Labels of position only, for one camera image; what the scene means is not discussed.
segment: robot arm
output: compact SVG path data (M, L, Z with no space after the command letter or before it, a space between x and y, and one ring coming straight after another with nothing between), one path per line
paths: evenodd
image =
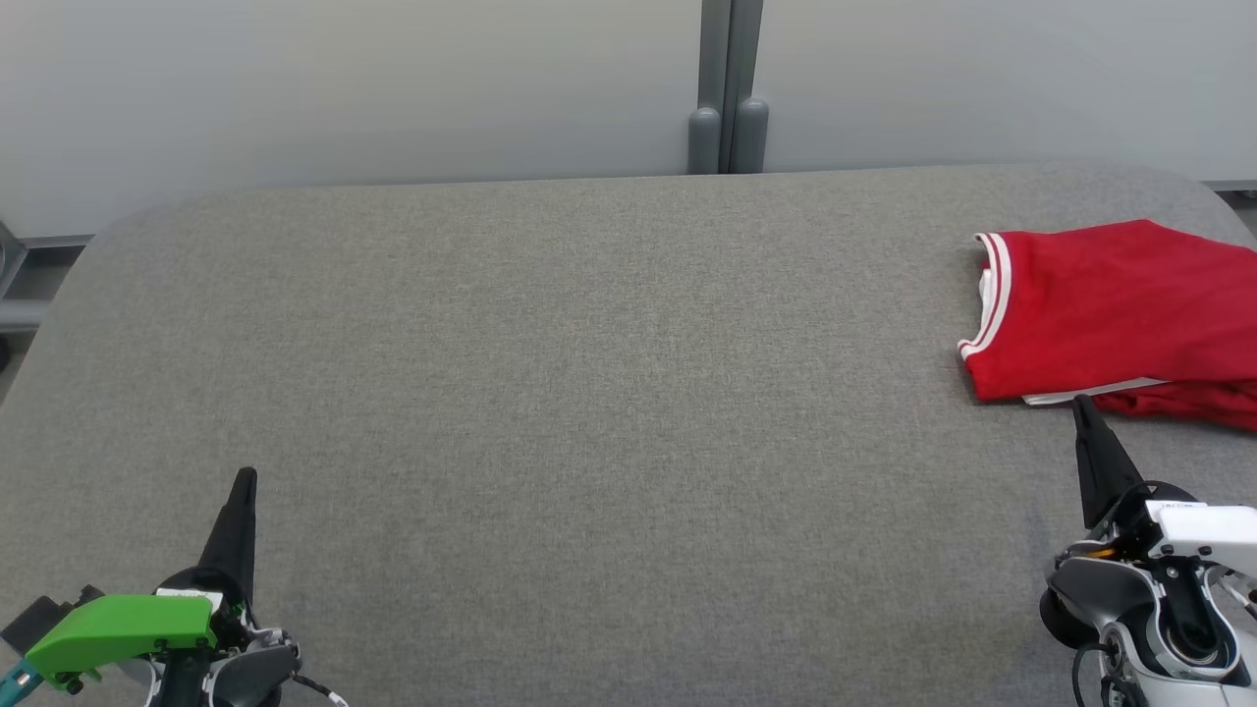
M1214 587L1257 616L1257 509L1208 506L1139 476L1090 398L1073 401L1086 538L1057 555L1040 613L1052 635L1100 657L1107 704L1257 706L1257 639Z
M259 626L253 614L254 502L258 473L240 469L200 562L152 594L106 595L88 586L74 604L35 600L0 638L23 660L0 683L0 707L40 684L77 694L82 678L118 664L148 683L147 707L275 707L280 684L313 687L300 676L300 648L283 629Z

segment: white wall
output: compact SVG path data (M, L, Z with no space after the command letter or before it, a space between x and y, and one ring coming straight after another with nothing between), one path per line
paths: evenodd
M1102 159L1257 180L1253 0L768 0L764 171Z
M20 238L253 186L681 174L700 0L4 0Z

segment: red t-shirt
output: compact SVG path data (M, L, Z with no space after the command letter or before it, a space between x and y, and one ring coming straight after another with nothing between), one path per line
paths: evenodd
M1257 252L1148 220L977 239L982 328L959 346L979 399L1257 430Z

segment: gray fabric tabletop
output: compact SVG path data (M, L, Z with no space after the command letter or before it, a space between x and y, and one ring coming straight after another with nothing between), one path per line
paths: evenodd
M1060 165L145 211L0 406L0 615L151 590L250 464L259 618L354 707L1068 703L1037 599L1084 532L1071 418L974 400L970 237L1139 218L1257 245L1194 182ZM1257 502L1252 435L1112 425Z

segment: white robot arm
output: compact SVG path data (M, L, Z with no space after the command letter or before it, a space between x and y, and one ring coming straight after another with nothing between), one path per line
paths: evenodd
M1257 509L1145 482L1089 398L1073 413L1091 532L1052 559L1040 614L1079 650L1079 667L1094 650L1110 707L1257 707L1257 637L1216 603L1257 618Z

